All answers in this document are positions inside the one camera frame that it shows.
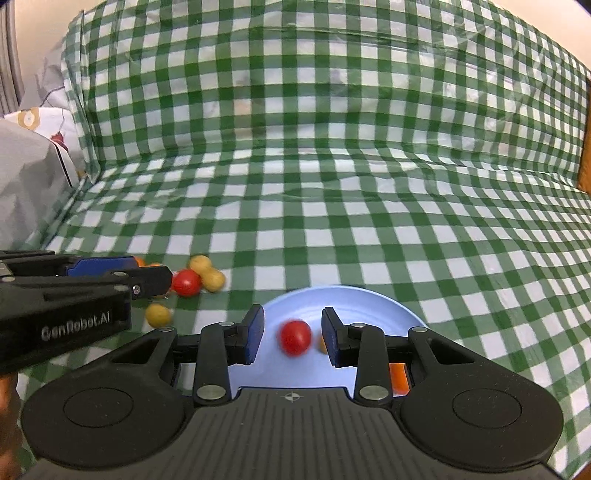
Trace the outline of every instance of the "red tomato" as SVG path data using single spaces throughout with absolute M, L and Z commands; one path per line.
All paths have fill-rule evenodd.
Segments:
M 181 297 L 192 297 L 201 290 L 201 277 L 185 268 L 174 276 L 171 288 Z
M 281 349 L 289 356 L 304 353 L 312 343 L 312 330 L 303 320 L 289 320 L 279 331 Z

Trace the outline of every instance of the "gingham cloth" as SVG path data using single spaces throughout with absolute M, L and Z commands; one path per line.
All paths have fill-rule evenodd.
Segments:
M 551 464 L 590 459 L 588 72 L 548 37 L 484 0 L 108 1 L 63 73 L 96 183 L 43 245 L 209 255 L 228 282 L 168 301 L 181 334 L 365 286 L 546 387 Z M 149 330 L 146 305 L 135 333 L 21 374 L 24 397 Z

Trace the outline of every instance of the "plate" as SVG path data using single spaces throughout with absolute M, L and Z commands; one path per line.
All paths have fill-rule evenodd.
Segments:
M 318 350 L 324 307 L 333 307 L 344 324 L 375 325 L 386 335 L 406 336 L 410 328 L 425 326 L 397 301 L 364 288 L 335 285 L 294 290 L 263 305 L 265 333 L 256 360 L 252 365 L 232 365 L 228 369 L 232 396 L 240 387 L 346 387 L 353 395 L 357 369 L 335 368 L 328 355 Z M 312 344 L 298 357 L 284 354 L 277 342 L 281 325 L 289 319 L 304 320 L 312 329 Z

